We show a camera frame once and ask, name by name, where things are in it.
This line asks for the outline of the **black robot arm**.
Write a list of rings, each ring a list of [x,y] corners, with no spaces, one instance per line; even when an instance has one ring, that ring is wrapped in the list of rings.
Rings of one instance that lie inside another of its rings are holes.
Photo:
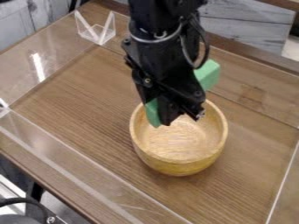
[[[180,115],[199,119],[205,94],[195,70],[209,50],[199,8],[208,0],[128,0],[128,37],[121,47],[135,87],[153,127]]]

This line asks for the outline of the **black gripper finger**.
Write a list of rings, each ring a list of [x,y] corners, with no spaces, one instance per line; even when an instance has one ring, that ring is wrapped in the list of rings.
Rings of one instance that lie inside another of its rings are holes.
[[[173,120],[183,114],[176,98],[163,94],[157,97],[157,114],[161,125],[169,126]]]
[[[187,115],[193,121],[200,120],[204,117],[205,109],[201,104],[205,99],[197,101],[189,101],[185,98],[180,99],[180,114]]]

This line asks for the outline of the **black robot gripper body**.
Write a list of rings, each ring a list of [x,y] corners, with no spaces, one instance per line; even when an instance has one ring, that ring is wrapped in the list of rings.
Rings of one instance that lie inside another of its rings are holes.
[[[196,63],[200,41],[207,43],[205,31],[197,25],[177,25],[161,36],[129,28],[121,47],[143,104],[157,100],[160,107],[201,108],[205,94],[195,69],[203,67],[207,56]]]

